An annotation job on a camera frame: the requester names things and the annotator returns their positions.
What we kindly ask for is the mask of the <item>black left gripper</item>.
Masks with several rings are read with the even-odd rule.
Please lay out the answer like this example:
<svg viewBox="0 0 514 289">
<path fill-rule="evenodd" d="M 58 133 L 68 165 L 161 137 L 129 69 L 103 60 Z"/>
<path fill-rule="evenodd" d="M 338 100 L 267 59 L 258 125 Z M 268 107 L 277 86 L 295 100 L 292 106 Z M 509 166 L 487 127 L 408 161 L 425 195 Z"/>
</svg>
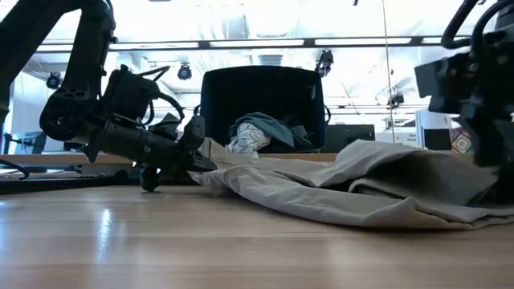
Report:
<svg viewBox="0 0 514 289">
<path fill-rule="evenodd" d="M 209 157 L 198 151 L 204 140 L 205 120 L 201 116 L 191 118 L 178 140 L 168 133 L 163 123 L 143 129 L 108 121 L 103 128 L 93 131 L 83 152 L 91 163 L 104 152 L 141 165 L 140 185 L 153 192 L 162 177 L 175 178 L 187 171 L 217 169 Z"/>
</svg>

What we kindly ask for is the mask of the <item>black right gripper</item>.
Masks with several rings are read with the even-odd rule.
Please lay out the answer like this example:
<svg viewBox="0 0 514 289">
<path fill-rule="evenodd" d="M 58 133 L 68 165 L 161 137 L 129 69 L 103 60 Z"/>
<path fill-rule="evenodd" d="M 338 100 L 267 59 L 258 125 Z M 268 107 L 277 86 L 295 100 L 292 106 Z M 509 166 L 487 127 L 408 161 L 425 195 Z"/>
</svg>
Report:
<svg viewBox="0 0 514 289">
<path fill-rule="evenodd" d="M 486 33 L 475 25 L 469 50 L 427 64 L 431 112 L 455 114 L 469 133 L 474 161 L 496 181 L 480 205 L 513 204 L 513 25 Z"/>
</svg>

